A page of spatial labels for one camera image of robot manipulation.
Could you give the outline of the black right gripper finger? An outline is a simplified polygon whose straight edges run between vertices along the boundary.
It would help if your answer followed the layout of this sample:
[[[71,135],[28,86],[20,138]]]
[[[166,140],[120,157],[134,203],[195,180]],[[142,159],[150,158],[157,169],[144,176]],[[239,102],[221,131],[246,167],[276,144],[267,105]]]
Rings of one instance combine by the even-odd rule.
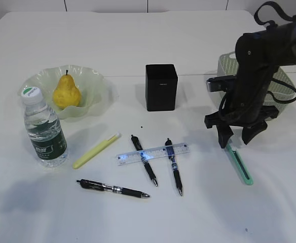
[[[256,135],[265,131],[268,125],[265,121],[255,124],[252,127],[244,127],[242,130],[242,140],[247,145]]]
[[[224,149],[228,143],[228,140],[234,134],[229,125],[216,125],[218,132],[218,143],[222,149]]]

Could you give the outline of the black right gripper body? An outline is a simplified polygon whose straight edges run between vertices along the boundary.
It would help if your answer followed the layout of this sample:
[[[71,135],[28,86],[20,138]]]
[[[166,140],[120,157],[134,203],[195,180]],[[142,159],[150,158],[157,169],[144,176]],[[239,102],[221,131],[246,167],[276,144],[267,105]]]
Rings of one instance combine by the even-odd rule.
[[[277,108],[263,106],[263,103],[278,68],[276,63],[240,63],[234,88],[224,92],[217,112],[205,116],[206,127],[225,124],[252,127],[268,117],[277,116]]]

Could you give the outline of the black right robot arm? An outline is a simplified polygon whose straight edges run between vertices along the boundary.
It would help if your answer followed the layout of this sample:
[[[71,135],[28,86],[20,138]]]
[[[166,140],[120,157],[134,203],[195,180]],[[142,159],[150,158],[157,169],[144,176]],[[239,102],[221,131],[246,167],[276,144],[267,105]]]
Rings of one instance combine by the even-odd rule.
[[[264,100],[280,66],[296,65],[296,21],[266,30],[244,33],[236,42],[238,61],[236,75],[207,80],[209,92],[225,94],[217,112],[206,115],[208,129],[216,126],[218,142],[225,148],[233,135],[231,127],[242,127],[242,140],[248,144],[267,129],[266,119],[277,118],[276,106],[265,106]]]

